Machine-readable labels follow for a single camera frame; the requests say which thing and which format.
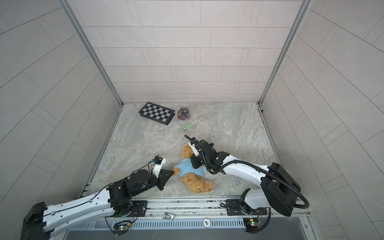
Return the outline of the light blue bear hoodie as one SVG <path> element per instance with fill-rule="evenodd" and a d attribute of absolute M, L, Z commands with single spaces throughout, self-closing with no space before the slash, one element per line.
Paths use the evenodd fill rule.
<path fill-rule="evenodd" d="M 179 175 L 181 177 L 188 173 L 194 173 L 197 176 L 203 177 L 207 173 L 207 170 L 203 166 L 195 169 L 192 165 L 191 159 L 189 158 L 182 159 L 181 163 L 175 166 L 175 169 L 180 170 Z"/>

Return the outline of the brown teddy bear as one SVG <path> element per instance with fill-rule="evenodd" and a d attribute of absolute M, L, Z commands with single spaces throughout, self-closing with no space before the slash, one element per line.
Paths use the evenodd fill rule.
<path fill-rule="evenodd" d="M 191 159 L 193 153 L 194 152 L 189 145 L 185 145 L 182 152 L 182 159 Z M 188 190 L 194 194 L 208 193 L 214 190 L 213 182 L 204 179 L 204 177 L 197 176 L 194 173 L 188 173 L 181 177 L 179 175 L 179 169 L 175 169 L 174 167 L 173 171 L 175 172 L 174 175 L 179 176 L 181 182 L 185 184 Z"/>

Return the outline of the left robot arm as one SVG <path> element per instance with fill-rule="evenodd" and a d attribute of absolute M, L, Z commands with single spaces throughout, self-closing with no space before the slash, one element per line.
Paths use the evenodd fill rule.
<path fill-rule="evenodd" d="M 96 194 L 58 205 L 37 203 L 23 220 L 21 239 L 48 240 L 71 227 L 102 217 L 143 217 L 147 202 L 132 198 L 153 187 L 163 190 L 173 174 L 172 170 L 152 174 L 141 169 Z"/>

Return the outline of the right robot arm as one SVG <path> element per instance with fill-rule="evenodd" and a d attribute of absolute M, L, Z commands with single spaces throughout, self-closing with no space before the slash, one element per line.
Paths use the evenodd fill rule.
<path fill-rule="evenodd" d="M 234 175 L 260 187 L 258 190 L 244 190 L 238 200 L 238 207 L 235 208 L 237 211 L 251 215 L 259 208 L 272 208 L 289 217 L 294 208 L 307 209 L 310 206 L 301 194 L 301 187 L 281 165 L 255 165 L 237 159 L 229 153 L 217 152 L 213 143 L 198 141 L 188 136 L 186 138 L 194 152 L 192 165 L 195 169 L 204 166 L 212 175 Z"/>

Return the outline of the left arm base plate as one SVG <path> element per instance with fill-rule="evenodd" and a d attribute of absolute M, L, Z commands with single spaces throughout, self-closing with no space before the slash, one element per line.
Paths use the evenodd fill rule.
<path fill-rule="evenodd" d="M 131 201 L 127 205 L 119 208 L 117 217 L 119 218 L 136 218 L 144 217 L 147 209 L 148 201 Z"/>

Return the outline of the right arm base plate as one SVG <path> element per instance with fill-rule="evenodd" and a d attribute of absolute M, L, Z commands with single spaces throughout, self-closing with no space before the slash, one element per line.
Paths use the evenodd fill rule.
<path fill-rule="evenodd" d="M 236 199 L 227 199 L 224 203 L 224 208 L 227 210 L 228 216 L 267 216 L 267 208 L 258 208 L 257 210 L 251 210 L 250 214 L 245 214 L 241 209 L 241 204 Z"/>

